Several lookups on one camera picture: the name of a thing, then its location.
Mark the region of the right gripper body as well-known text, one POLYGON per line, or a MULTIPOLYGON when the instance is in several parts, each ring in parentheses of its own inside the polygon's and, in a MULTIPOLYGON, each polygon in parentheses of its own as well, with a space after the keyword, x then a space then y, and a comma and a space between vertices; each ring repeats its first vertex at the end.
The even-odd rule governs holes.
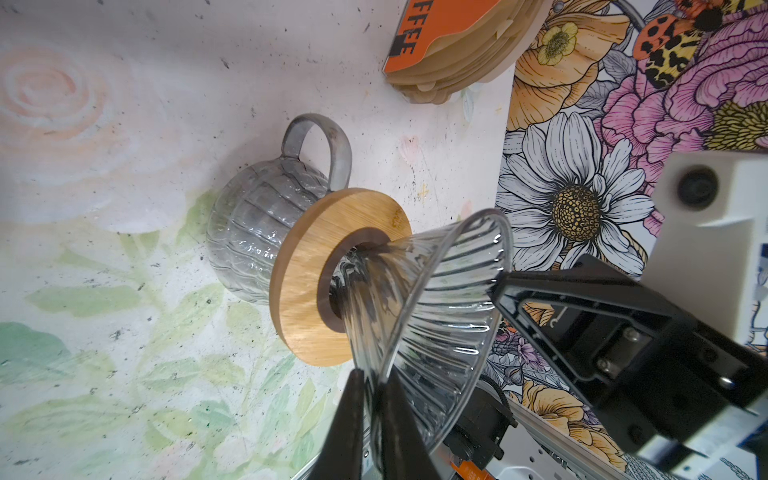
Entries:
POLYGON ((767 362, 700 322, 599 317, 575 343, 575 390, 636 456, 719 456, 767 422, 767 362))

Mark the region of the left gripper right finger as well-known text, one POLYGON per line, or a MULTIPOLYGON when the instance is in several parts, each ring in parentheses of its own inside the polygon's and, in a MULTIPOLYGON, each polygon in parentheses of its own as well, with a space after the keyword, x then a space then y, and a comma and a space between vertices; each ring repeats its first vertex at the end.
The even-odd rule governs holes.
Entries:
POLYGON ((440 478, 417 428, 397 371, 381 387, 381 473, 389 480, 440 478))

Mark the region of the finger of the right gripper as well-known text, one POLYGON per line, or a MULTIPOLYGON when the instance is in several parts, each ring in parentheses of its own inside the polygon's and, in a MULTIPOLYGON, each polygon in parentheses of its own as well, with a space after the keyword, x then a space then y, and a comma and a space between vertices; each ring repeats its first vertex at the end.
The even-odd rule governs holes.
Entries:
POLYGON ((577 390, 629 384, 696 326, 661 294, 591 255, 570 269, 503 274, 490 297, 577 390))

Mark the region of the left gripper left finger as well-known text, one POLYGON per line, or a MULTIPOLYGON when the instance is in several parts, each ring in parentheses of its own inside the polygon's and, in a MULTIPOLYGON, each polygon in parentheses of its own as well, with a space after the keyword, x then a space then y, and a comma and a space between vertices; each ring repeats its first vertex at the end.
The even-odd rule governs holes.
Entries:
POLYGON ((309 480, 360 480, 363 464, 365 377, 353 369, 309 480))

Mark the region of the grey glass dripper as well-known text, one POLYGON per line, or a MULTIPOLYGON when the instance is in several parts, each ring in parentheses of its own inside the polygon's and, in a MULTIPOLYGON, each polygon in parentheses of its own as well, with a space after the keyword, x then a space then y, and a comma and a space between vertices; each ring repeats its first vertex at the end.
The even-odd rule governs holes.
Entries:
POLYGON ((370 447, 382 451, 379 390, 397 375, 433 451, 469 401, 501 315, 491 290, 512 269, 512 232, 495 209, 394 240, 359 245, 331 282, 353 360, 365 373, 370 447))

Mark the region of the wooden ring dripper holder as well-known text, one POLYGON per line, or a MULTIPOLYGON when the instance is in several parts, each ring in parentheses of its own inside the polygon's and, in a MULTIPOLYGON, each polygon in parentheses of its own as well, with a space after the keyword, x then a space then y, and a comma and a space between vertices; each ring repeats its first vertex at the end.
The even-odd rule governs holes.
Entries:
POLYGON ((299 360, 332 367, 352 358, 343 319, 330 298, 332 274, 351 249, 411 234, 396 200, 363 188, 329 193, 300 216, 280 247, 269 287, 274 328, 299 360))

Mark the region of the grey ribbed glass pitcher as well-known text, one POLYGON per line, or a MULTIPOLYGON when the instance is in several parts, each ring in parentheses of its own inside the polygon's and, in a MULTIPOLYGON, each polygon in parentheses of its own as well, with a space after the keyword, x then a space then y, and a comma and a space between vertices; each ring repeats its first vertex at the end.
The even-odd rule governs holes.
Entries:
POLYGON ((280 156, 240 171, 213 204, 206 237, 210 264, 223 286, 245 301, 266 305, 273 267, 288 233, 316 202, 348 187, 351 167, 351 145, 335 121, 315 113, 293 119, 280 156), (300 159, 314 127, 329 145, 327 174, 300 159))

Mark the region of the brown coffee filter stack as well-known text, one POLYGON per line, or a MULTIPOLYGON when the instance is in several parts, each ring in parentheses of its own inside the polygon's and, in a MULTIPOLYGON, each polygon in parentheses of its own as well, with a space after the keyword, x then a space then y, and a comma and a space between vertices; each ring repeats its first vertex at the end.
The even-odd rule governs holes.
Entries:
POLYGON ((508 70, 545 26, 551 1, 409 1, 383 74, 414 104, 453 94, 508 70))

